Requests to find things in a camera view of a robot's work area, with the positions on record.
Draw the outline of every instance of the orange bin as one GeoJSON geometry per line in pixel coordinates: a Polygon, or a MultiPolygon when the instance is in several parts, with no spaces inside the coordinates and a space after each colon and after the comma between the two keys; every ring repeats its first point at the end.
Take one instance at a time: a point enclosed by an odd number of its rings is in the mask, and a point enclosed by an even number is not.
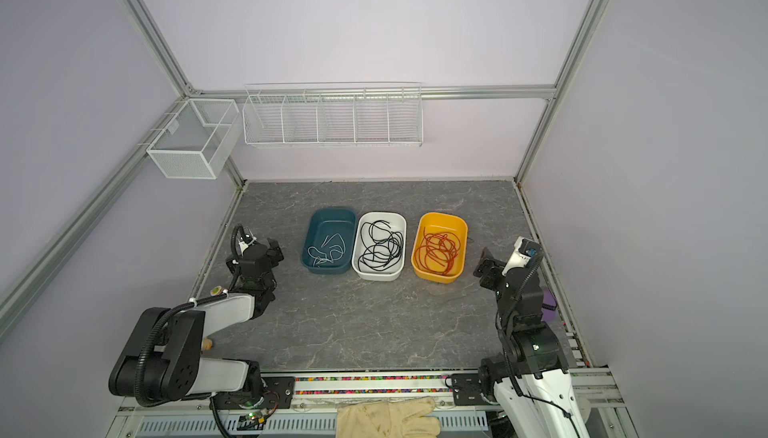
{"type": "Polygon", "coordinates": [[[464,271],[464,256],[467,246],[467,222],[454,215],[446,213],[430,212],[425,214],[418,222],[418,232],[416,233],[416,242],[413,245],[411,253],[411,265],[419,278],[425,280],[437,281],[438,283],[452,283],[464,271]],[[439,275],[421,269],[419,261],[427,265],[430,269],[441,270],[446,266],[438,261],[432,260],[427,256],[425,249],[418,247],[424,240],[424,235],[429,233],[451,232],[458,237],[458,254],[453,261],[453,266],[445,275],[439,275]]]}

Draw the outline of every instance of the white wire basket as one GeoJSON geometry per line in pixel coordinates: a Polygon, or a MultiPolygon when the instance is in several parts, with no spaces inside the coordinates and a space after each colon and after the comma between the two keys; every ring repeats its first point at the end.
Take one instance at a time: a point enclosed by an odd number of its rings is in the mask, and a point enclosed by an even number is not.
{"type": "Polygon", "coordinates": [[[424,141],[421,88],[413,84],[246,90],[245,141],[255,147],[421,145],[424,141]]]}
{"type": "Polygon", "coordinates": [[[234,100],[190,98],[147,153],[168,178],[216,179],[242,136],[234,100]]]}

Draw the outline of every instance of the beige glove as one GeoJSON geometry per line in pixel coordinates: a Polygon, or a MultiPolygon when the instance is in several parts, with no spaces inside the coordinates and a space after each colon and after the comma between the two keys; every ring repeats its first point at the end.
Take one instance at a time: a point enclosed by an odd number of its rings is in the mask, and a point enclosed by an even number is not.
{"type": "Polygon", "coordinates": [[[430,397],[346,406],[336,418],[336,438],[435,438],[440,421],[424,416],[434,410],[430,397]]]}

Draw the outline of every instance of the purple object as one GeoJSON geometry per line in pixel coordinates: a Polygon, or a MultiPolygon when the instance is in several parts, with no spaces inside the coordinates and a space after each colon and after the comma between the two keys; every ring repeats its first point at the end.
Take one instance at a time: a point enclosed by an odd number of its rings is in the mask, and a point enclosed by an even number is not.
{"type": "MultiPolygon", "coordinates": [[[[544,292],[544,304],[556,306],[558,302],[554,299],[554,295],[552,295],[549,287],[542,287],[542,291],[544,292]]],[[[542,309],[542,312],[542,321],[552,321],[558,317],[557,311],[542,309]]]]}

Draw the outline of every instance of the gray marble tabletop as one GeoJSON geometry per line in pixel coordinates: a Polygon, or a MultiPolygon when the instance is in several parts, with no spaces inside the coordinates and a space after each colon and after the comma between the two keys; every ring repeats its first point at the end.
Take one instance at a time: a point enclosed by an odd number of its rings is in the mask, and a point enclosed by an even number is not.
{"type": "MultiPolygon", "coordinates": [[[[484,246],[506,258],[514,240],[529,235],[513,183],[251,183],[234,222],[259,239],[278,240],[285,260],[274,269],[276,299],[266,313],[212,335],[206,356],[258,360],[264,371],[423,370],[476,368],[501,351],[493,293],[480,288],[472,270],[484,246]],[[333,205],[358,216],[384,211],[406,218],[406,267],[397,280],[362,280],[354,270],[314,275],[302,266],[312,213],[333,205]],[[420,279],[411,267],[418,221],[427,212],[468,224],[466,266],[449,285],[420,279]]],[[[228,285],[227,254],[223,246],[201,295],[228,285]]]]}

